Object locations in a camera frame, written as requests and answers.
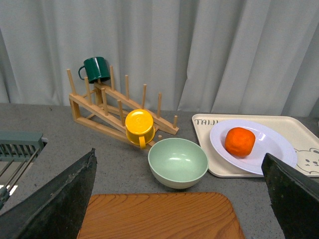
cup handle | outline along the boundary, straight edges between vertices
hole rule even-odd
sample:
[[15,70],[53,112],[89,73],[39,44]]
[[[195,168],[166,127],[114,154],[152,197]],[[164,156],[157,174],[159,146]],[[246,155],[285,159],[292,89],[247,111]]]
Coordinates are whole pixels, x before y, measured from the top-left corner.
[[145,144],[145,138],[144,138],[144,136],[140,136],[140,137],[139,137],[139,140],[140,140],[140,147],[141,147],[141,149],[145,149],[145,148],[146,148],[146,144]]
[[81,67],[80,67],[80,69],[79,69],[79,71],[78,71],[78,74],[79,74],[79,77],[80,77],[82,80],[84,80],[84,78],[82,78],[82,77],[81,77],[81,74],[80,74],[80,71],[82,70],[82,68],[84,68],[84,66],[81,66]]

bowl rim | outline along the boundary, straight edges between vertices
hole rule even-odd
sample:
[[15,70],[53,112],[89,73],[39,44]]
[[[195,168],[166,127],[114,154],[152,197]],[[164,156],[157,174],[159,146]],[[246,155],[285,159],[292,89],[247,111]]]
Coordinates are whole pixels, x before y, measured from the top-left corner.
[[[184,140],[184,141],[188,141],[188,142],[194,144],[196,147],[200,148],[200,149],[202,150],[202,152],[204,153],[204,155],[206,156],[206,159],[207,159],[206,170],[205,170],[200,176],[198,176],[197,178],[192,179],[192,180],[189,180],[189,181],[177,181],[177,180],[169,179],[169,178],[164,177],[164,176],[162,176],[161,174],[159,174],[159,173],[152,167],[152,164],[151,164],[151,162],[150,162],[150,153],[151,153],[151,151],[152,151],[152,148],[153,148],[155,145],[160,144],[161,142],[166,141],[166,140]],[[209,167],[209,160],[208,160],[208,156],[207,156],[205,150],[204,150],[202,147],[200,147],[197,143],[195,143],[195,142],[193,142],[193,141],[190,141],[190,140],[188,140],[188,139],[185,139],[185,138],[165,138],[165,139],[162,139],[162,140],[156,142],[156,143],[151,147],[151,149],[149,150],[149,153],[148,153],[148,162],[149,162],[149,166],[150,166],[150,168],[152,169],[152,171],[154,171],[158,176],[160,176],[160,177],[162,177],[163,179],[166,179],[166,180],[168,180],[168,181],[175,182],[175,183],[190,183],[190,182],[194,182],[194,181],[200,179],[201,177],[203,177],[203,176],[205,175],[205,173],[208,171],[208,167]]]

gray dish rack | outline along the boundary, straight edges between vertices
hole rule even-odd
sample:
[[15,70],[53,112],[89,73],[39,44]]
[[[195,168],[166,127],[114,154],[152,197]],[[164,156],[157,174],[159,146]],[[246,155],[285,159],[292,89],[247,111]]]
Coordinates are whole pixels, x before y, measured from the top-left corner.
[[10,197],[10,192],[26,169],[45,146],[39,132],[0,131],[0,209]]

yellow cup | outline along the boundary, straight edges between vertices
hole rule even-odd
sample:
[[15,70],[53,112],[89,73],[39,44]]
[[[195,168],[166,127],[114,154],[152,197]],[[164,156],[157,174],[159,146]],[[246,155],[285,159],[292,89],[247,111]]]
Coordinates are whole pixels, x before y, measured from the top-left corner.
[[146,110],[131,111],[125,119],[126,136],[128,140],[141,149],[151,142],[155,135],[154,120]]

wooden cutting board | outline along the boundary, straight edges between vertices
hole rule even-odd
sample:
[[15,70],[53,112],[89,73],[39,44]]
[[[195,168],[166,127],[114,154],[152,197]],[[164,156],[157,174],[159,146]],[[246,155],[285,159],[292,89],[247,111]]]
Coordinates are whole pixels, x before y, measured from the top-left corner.
[[219,193],[100,194],[91,197],[77,239],[244,239]]

